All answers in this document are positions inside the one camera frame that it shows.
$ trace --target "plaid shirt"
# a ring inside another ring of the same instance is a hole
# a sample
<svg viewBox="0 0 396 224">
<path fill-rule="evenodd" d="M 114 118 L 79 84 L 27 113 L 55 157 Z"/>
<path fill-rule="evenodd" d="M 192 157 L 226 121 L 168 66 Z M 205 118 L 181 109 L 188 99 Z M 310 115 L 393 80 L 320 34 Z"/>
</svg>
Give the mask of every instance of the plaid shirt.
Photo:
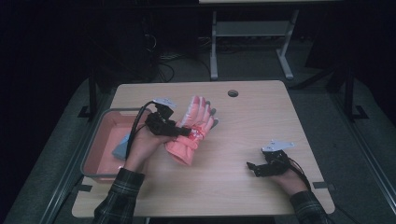
<svg viewBox="0 0 396 224">
<path fill-rule="evenodd" d="M 133 223 L 137 193 L 145 176 L 120 169 L 107 197 L 94 211 L 93 223 Z M 302 224 L 333 224 L 311 191 L 296 193 L 290 198 Z"/>
</svg>

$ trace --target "glove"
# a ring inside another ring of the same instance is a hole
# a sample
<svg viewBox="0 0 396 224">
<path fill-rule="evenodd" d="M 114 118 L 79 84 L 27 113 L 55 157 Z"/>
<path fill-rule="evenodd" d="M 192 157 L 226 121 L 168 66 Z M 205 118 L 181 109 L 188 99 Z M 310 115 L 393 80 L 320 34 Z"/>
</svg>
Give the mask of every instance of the glove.
<svg viewBox="0 0 396 224">
<path fill-rule="evenodd" d="M 191 128 L 190 135 L 188 137 L 180 135 L 175 141 L 165 144 L 166 150 L 175 161 L 185 165 L 192 164 L 194 150 L 218 122 L 213 118 L 214 111 L 204 97 L 192 97 L 187 113 L 177 123 L 177 127 Z"/>
</svg>

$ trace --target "white tag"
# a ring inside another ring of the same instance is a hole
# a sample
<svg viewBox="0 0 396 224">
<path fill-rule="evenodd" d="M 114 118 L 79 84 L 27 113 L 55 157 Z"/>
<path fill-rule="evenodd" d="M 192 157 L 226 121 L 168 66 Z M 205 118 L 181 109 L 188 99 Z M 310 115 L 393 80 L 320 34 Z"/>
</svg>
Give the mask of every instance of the white tag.
<svg viewBox="0 0 396 224">
<path fill-rule="evenodd" d="M 281 142 L 273 139 L 271 140 L 270 144 L 268 144 L 268 146 L 262 147 L 262 151 L 279 151 L 288 147 L 294 147 L 294 143 Z"/>
<path fill-rule="evenodd" d="M 167 105 L 173 108 L 176 108 L 176 104 L 173 103 L 170 99 L 168 98 L 155 98 L 153 102 L 160 104 L 160 105 Z"/>
</svg>

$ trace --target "desk in background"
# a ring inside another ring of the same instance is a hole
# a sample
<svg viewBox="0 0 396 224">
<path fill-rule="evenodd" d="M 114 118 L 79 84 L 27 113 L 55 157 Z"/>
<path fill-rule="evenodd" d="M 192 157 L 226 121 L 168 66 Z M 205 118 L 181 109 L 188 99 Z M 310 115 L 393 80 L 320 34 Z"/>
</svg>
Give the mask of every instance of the desk in background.
<svg viewBox="0 0 396 224">
<path fill-rule="evenodd" d="M 228 91 L 238 91 L 230 97 Z M 286 149 L 311 185 L 323 182 L 315 157 L 284 84 L 280 81 L 128 84 L 117 89 L 111 108 L 140 107 L 156 97 L 177 104 L 171 119 L 181 119 L 191 97 L 202 95 L 217 109 L 219 125 L 195 151 L 192 166 L 173 161 L 160 148 L 147 163 L 137 217 L 221 217 L 293 214 L 289 197 L 269 178 L 258 178 L 246 162 L 263 164 L 261 147 L 272 139 L 293 142 Z M 84 177 L 90 192 L 80 191 L 73 215 L 92 217 L 111 184 Z M 334 205 L 327 189 L 315 189 L 327 213 Z"/>
</svg>

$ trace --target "round black hole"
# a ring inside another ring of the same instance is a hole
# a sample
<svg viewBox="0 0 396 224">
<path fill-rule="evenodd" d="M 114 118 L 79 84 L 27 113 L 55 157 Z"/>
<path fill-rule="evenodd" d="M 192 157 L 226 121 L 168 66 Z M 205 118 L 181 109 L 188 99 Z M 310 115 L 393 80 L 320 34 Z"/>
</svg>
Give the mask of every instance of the round black hole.
<svg viewBox="0 0 396 224">
<path fill-rule="evenodd" d="M 231 97 L 237 97 L 238 94 L 239 94 L 238 91 L 235 91 L 235 90 L 228 91 L 228 95 Z"/>
</svg>

